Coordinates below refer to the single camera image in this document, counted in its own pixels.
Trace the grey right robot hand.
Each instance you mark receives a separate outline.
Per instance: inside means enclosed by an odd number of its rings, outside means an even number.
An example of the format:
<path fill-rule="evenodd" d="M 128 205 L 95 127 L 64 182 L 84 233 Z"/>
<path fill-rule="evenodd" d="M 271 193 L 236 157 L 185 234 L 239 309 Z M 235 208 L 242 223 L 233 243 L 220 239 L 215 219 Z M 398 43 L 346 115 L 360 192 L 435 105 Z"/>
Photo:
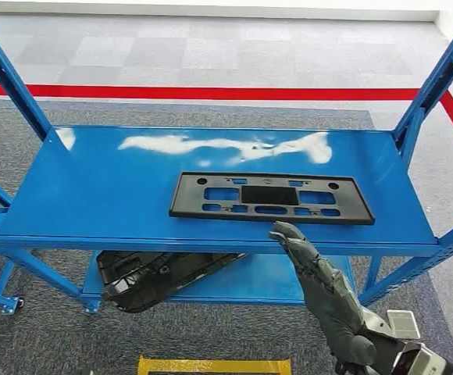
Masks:
<path fill-rule="evenodd" d="M 269 237 L 277 240 L 292 262 L 306 307 L 319 320 L 337 359 L 361 366 L 373 364 L 377 350 L 359 334 L 365 326 L 362 307 L 344 274 L 292 224 L 276 221 Z"/>

